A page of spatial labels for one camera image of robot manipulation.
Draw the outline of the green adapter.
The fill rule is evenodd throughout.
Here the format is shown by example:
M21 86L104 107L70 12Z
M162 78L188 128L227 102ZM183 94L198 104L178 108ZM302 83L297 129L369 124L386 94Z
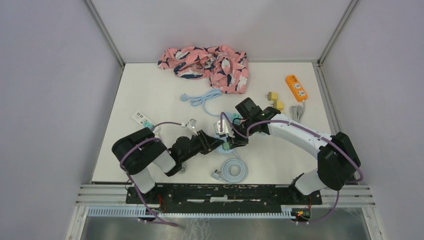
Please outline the green adapter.
M230 150L230 145L229 145L229 143L228 143L228 142L225 142L225 143L222 145L222 148L223 148L225 151L229 151L229 150Z

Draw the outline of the yellow plug adapter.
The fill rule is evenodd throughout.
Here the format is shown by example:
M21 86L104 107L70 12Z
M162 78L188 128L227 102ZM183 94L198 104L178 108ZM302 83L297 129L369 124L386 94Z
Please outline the yellow plug adapter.
M279 111L283 111L284 110L284 103L282 101L279 100L275 100L272 102L271 106Z
M273 91L269 91L265 96L270 102L277 101L279 99L278 93Z

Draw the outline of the orange power strip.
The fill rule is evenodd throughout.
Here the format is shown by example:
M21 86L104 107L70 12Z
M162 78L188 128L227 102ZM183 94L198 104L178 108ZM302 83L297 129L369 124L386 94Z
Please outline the orange power strip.
M294 74L288 75L285 78L285 83L298 103L305 102L307 100L308 94Z

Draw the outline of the round blue socket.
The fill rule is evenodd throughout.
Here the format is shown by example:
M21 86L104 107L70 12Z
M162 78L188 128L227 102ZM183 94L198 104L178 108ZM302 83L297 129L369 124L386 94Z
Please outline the round blue socket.
M214 137L217 138L217 139L223 140L224 143L228 143L228 141L227 141L227 135L219 136L219 135L215 134ZM221 146L219 146L218 148L216 148L214 151L217 152L217 153L219 153L219 154L235 154L237 156L237 153L235 152L234 149L224 150L223 149L223 144Z

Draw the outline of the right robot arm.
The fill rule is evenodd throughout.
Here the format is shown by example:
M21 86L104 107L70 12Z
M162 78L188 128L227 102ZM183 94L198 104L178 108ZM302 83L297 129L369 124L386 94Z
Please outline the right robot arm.
M247 97L236 110L242 121L234 125L222 112L215 123L215 132L226 136L230 149L244 147L255 133L281 138L309 153L317 161L316 169L302 173L289 189L289 199L302 204L312 192L329 188L339 191L347 183L361 182L361 162L350 138L343 132L332 135L313 130L296 122L280 110L268 106L261 109Z

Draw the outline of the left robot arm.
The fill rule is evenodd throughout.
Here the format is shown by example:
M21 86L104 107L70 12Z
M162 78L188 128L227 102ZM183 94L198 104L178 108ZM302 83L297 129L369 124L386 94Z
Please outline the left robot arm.
M181 136L168 148L152 130L145 127L127 135L112 145L111 151L131 182L138 188L138 197L149 204L156 200L158 191L148 166L155 164L165 175L178 173L187 160L207 155L222 146L224 140L199 130L191 137Z

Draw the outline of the teal adapter on white strip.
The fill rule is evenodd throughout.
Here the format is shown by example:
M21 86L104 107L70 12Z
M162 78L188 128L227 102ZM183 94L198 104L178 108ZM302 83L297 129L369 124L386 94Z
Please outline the teal adapter on white strip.
M153 132L153 131L154 131L154 129L155 129L155 125L154 125L152 122L150 122L150 121L145 121L145 122L143 123L143 126L144 126L145 128L150 129L152 132Z

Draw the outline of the white power strip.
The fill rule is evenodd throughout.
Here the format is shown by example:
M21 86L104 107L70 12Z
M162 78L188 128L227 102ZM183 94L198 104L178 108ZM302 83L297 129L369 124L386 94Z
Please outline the white power strip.
M141 112L135 112L131 115L131 119L134 120L138 125L142 127L148 127L150 125L150 120L144 116Z

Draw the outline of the pink patterned cloth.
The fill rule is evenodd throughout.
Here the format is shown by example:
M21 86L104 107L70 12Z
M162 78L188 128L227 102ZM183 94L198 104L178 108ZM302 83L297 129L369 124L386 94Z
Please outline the pink patterned cloth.
M245 94L249 79L247 53L226 45L167 48L157 67L187 80L209 79L210 87L225 94Z

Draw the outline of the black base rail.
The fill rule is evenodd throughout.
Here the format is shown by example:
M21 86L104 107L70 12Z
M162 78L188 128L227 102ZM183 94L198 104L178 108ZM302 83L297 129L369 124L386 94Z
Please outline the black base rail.
M303 195L294 186L275 184L158 183L143 198L150 208L166 214L281 213L282 206L323 203L318 190Z

